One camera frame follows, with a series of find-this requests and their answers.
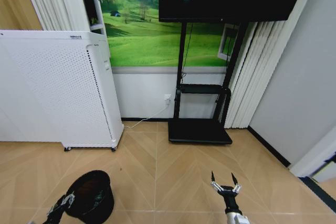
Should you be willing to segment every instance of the power cord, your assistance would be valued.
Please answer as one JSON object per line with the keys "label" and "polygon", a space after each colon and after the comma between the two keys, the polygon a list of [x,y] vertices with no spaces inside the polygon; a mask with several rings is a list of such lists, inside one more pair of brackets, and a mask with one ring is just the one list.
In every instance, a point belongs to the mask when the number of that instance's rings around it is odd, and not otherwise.
{"label": "power cord", "polygon": [[150,118],[153,118],[153,117],[156,116],[157,114],[160,114],[162,111],[164,111],[165,109],[167,109],[167,108],[168,108],[168,105],[169,105],[169,104],[167,104],[166,107],[164,107],[162,110],[160,110],[159,112],[155,113],[154,115],[150,116],[149,118],[142,119],[141,121],[139,121],[138,123],[136,123],[136,124],[133,125],[133,126],[125,126],[125,128],[134,128],[135,126],[137,126],[137,125],[138,125],[139,123],[141,123],[142,121],[145,121],[145,120],[148,120],[148,119],[150,119]]}
{"label": "power cord", "polygon": [[194,23],[191,24],[190,33],[189,33],[189,41],[188,41],[187,51],[186,51],[185,58],[184,58],[184,65],[183,65],[183,68],[182,68],[182,74],[181,74],[181,82],[182,83],[183,83],[183,77],[185,77],[187,75],[184,72],[184,67],[185,67],[185,63],[187,62],[188,50],[189,50],[189,45],[190,45],[191,33],[193,31],[193,26],[194,26]]}

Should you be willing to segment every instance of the perforated panel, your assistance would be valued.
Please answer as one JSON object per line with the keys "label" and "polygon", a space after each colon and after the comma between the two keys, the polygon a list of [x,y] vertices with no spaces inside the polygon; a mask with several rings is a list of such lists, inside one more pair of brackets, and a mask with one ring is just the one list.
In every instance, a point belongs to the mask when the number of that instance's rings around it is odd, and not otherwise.
{"label": "perforated panel", "polygon": [[16,39],[5,44],[64,146],[111,145],[91,68],[94,56],[86,44],[71,39]]}

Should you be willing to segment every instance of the wooden wall panel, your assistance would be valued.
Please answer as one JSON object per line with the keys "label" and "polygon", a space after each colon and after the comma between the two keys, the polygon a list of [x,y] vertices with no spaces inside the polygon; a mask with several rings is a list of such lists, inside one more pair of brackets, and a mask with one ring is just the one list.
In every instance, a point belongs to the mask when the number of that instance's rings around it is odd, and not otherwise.
{"label": "wooden wall panel", "polygon": [[30,0],[0,0],[0,29],[42,30]]}

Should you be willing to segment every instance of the white air purifier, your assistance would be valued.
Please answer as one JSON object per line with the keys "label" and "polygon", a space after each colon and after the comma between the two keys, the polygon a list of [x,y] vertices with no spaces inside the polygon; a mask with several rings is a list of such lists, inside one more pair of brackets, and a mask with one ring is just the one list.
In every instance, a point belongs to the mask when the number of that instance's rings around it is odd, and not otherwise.
{"label": "white air purifier", "polygon": [[0,141],[116,150],[123,131],[105,36],[0,30]]}

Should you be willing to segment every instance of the door frame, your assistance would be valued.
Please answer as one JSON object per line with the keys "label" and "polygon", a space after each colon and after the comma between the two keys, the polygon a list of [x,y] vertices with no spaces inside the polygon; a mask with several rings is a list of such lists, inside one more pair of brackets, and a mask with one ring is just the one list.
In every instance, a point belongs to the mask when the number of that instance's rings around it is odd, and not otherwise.
{"label": "door frame", "polygon": [[336,125],[298,162],[290,167],[297,177],[311,176],[336,152]]}

